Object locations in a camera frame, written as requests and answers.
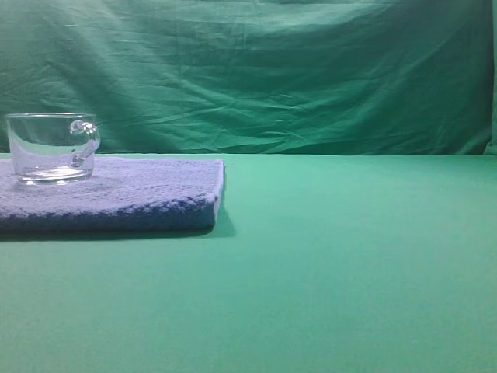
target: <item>green cloth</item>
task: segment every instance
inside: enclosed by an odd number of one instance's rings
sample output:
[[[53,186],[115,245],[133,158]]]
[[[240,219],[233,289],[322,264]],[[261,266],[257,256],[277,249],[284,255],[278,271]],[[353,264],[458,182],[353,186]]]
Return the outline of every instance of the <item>green cloth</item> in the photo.
[[[223,158],[212,232],[2,237],[0,371],[497,371],[495,158]]]
[[[96,113],[104,152],[481,154],[491,135],[490,0],[4,0],[0,51],[0,114]]]
[[[497,67],[497,58],[495,56],[497,55],[497,25],[495,24],[497,22],[497,0],[492,0],[492,10],[493,10],[493,26],[494,26],[494,70],[495,67]],[[492,141],[490,144],[488,144],[488,147],[486,149],[487,154],[493,154],[497,155],[497,92],[495,91],[495,87],[497,87],[497,77],[494,74],[493,77],[493,82],[494,82],[494,95],[493,95],[493,120],[492,120]]]

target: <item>wrinkled fabric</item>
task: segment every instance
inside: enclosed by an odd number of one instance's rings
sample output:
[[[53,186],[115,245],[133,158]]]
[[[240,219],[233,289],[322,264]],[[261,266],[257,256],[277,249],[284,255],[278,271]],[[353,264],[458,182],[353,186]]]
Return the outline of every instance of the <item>wrinkled fabric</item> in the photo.
[[[490,0],[5,0],[0,51],[0,114],[96,113],[102,152],[481,154],[492,132]]]

